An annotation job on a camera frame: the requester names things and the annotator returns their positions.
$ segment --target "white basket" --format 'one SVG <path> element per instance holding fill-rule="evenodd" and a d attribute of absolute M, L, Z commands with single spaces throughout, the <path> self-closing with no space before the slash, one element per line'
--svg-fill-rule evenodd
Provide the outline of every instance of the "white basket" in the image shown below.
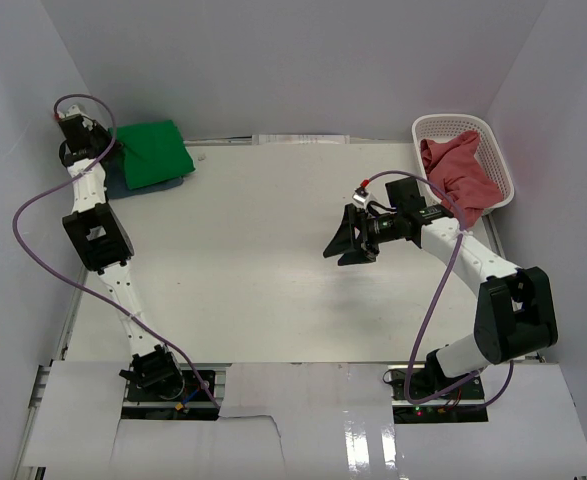
<path fill-rule="evenodd" d="M 438 143 L 445 143 L 467 130 L 475 130 L 480 134 L 480 144 L 477 147 L 477 152 L 475 152 L 475 159 L 484 170 L 484 173 L 497 183 L 503 196 L 501 202 L 484 210 L 483 215 L 487 215 L 494 209 L 503 207 L 513 200 L 514 189 L 511 174 L 504 162 L 504 157 L 502 157 L 497 140 L 495 140 L 491 127 L 484 120 L 471 115 L 457 114 L 425 115 L 418 118 L 413 122 L 415 158 L 420 169 L 420 174 L 426 177 L 426 171 L 424 170 L 422 156 L 420 154 L 420 143 L 422 140 L 428 138 Z M 440 203 L 441 200 L 435 196 L 431 187 L 422 182 L 419 183 L 420 193 L 426 199 L 427 204 L 434 205 Z"/>

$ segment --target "green cloth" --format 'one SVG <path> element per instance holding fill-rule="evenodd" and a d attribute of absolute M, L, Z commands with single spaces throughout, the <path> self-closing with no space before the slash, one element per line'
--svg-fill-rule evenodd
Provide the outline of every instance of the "green cloth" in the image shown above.
<path fill-rule="evenodd" d="M 184 139 L 171 120 L 118 127 L 117 139 L 124 144 L 124 178 L 130 189 L 195 171 Z"/>

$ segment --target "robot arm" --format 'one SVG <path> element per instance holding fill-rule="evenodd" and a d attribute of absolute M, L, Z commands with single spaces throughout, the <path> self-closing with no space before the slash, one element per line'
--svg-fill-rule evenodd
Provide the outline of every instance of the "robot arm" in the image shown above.
<path fill-rule="evenodd" d="M 111 135 L 77 105 L 58 117 L 66 138 L 60 146 L 60 160 L 75 177 L 106 149 Z M 116 143 L 114 150 L 121 148 Z M 109 155 L 102 162 L 110 160 Z M 103 166 L 97 164 L 73 182 L 73 212 L 62 219 L 64 229 L 82 263 L 97 273 L 111 298 L 157 331 L 146 317 L 135 289 L 130 266 L 133 246 L 108 203 L 105 179 Z M 170 400 L 179 396 L 184 389 L 184 378 L 168 347 L 158 344 L 131 318 L 119 311 L 118 316 L 133 355 L 132 370 L 122 370 L 120 376 L 161 398 Z"/>
<path fill-rule="evenodd" d="M 342 255 L 338 265 L 374 262 L 379 244 L 410 240 L 445 264 L 451 258 L 459 223 L 441 205 L 426 206 L 417 181 L 386 184 L 391 206 L 381 207 L 364 187 L 345 206 L 342 224 L 324 257 Z M 522 269 L 465 234 L 455 274 L 477 296 L 472 334 L 427 355 L 418 381 L 438 391 L 465 374 L 499 364 L 557 342 L 548 277 L 537 267 Z"/>

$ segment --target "white tabletop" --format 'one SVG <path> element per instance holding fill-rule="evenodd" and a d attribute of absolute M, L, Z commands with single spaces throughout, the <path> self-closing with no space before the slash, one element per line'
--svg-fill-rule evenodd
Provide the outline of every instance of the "white tabletop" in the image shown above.
<path fill-rule="evenodd" d="M 113 201 L 134 281 L 161 333 L 198 363 L 401 361 L 444 271 L 415 245 L 337 267 L 322 251 L 366 177 L 417 173 L 411 144 L 189 147 L 179 188 Z M 370 189 L 386 201 L 385 181 Z M 488 245 L 483 223 L 473 232 Z M 95 274 L 87 285 L 105 288 Z M 420 358 L 472 331 L 476 299 L 451 277 Z M 126 360 L 113 309 L 84 295 L 67 359 Z"/>

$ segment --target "pink towel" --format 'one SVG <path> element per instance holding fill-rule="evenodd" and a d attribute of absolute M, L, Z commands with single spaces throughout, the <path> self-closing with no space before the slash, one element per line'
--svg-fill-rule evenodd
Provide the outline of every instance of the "pink towel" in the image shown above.
<path fill-rule="evenodd" d="M 475 225 L 485 208 L 504 199 L 497 184 L 486 176 L 473 156 L 479 144 L 480 135 L 473 130 L 446 143 L 428 139 L 420 143 L 427 178 L 463 210 L 468 228 Z M 442 200 L 442 205 L 458 216 L 449 202 L 443 200 L 439 193 L 433 193 Z"/>

